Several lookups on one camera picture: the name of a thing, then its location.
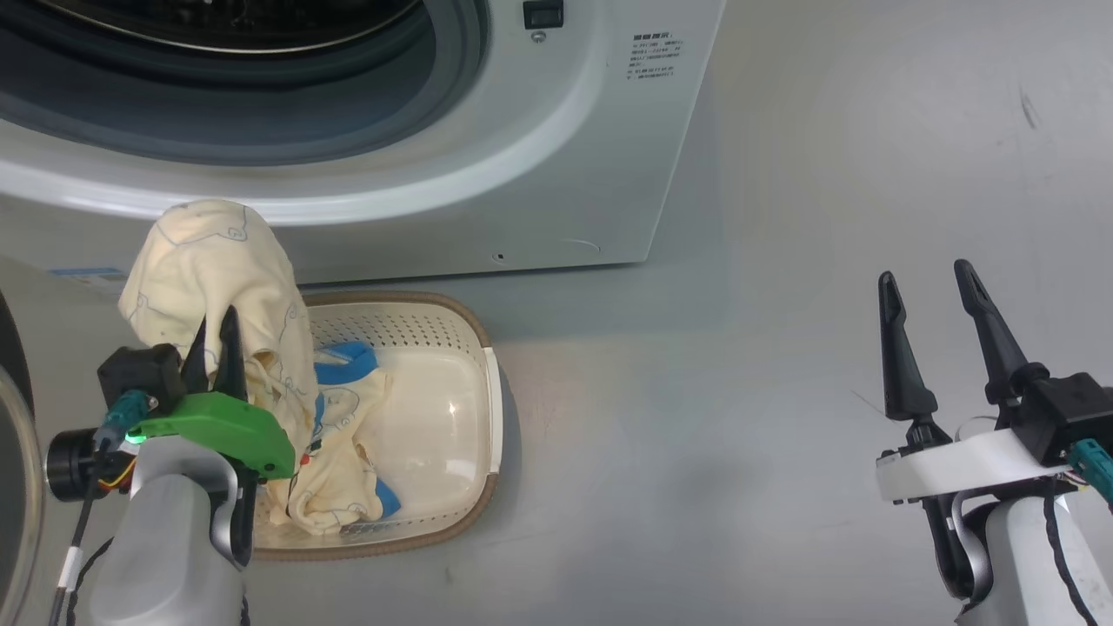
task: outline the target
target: cloth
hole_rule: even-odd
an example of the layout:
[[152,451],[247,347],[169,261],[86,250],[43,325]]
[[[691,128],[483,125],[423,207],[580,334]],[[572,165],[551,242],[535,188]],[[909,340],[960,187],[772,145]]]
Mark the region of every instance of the cloth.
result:
[[[377,369],[371,348],[355,342],[318,350],[314,370],[321,395],[309,450],[298,461],[290,506],[302,511],[299,526],[329,532],[354,521],[387,517],[401,508],[397,497],[376,475],[361,431],[384,398],[388,376]],[[342,475],[348,480],[329,480]],[[270,509],[275,524],[289,518]]]
[[[211,378],[219,321],[229,305],[239,313],[248,401],[273,413],[294,450],[312,460],[299,466],[296,481],[267,483],[270,520],[322,534],[359,518],[377,519],[383,510],[374,489],[377,477],[368,478],[368,470],[375,475],[367,446],[357,447],[353,437],[383,402],[386,374],[376,370],[348,381],[348,389],[358,388],[354,398],[345,394],[345,385],[326,385],[321,393],[308,312],[289,260],[263,217],[219,199],[170,208],[147,235],[120,296],[120,313],[144,343],[174,344],[183,358],[207,319],[205,364]],[[333,365],[345,359],[324,358]],[[315,422],[322,431],[336,427],[344,436],[315,438]]]

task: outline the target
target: green 3d-printed part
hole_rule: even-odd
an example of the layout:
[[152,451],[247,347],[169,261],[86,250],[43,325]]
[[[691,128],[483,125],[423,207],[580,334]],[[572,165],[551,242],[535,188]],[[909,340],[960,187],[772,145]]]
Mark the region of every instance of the green 3d-printed part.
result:
[[224,393],[193,393],[174,413],[139,422],[129,434],[183,438],[236,459],[267,480],[294,476],[294,447],[269,412]]

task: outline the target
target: gray floor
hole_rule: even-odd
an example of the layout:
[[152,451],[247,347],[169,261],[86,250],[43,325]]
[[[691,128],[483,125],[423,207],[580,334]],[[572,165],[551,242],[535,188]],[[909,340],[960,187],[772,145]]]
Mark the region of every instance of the gray floor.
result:
[[[728,7],[648,263],[404,285],[471,306],[505,371],[481,522],[412,554],[257,564],[255,623],[951,623],[922,513],[874,483],[903,440],[876,409],[875,281],[900,282],[948,430],[988,411],[956,257],[1030,358],[1113,381],[1109,23],[1096,0]],[[28,340],[40,431],[90,423],[127,327],[0,268],[29,336],[55,338]],[[1109,512],[1073,507],[1113,573]],[[53,541],[76,515],[48,506]],[[118,515],[97,511],[89,546]]]

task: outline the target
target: white bracket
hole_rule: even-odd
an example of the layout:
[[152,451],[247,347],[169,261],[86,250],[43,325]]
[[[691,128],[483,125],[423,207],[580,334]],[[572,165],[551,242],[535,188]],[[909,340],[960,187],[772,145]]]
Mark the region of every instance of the white bracket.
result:
[[885,500],[907,500],[1052,476],[1008,429],[900,457],[877,459],[877,485]]

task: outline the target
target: washing machine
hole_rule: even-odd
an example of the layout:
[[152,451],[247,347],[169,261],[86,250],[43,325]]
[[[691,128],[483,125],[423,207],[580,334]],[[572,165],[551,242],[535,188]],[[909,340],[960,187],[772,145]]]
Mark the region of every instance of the washing machine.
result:
[[303,283],[642,261],[723,4],[0,0],[0,254],[112,291],[223,197]]

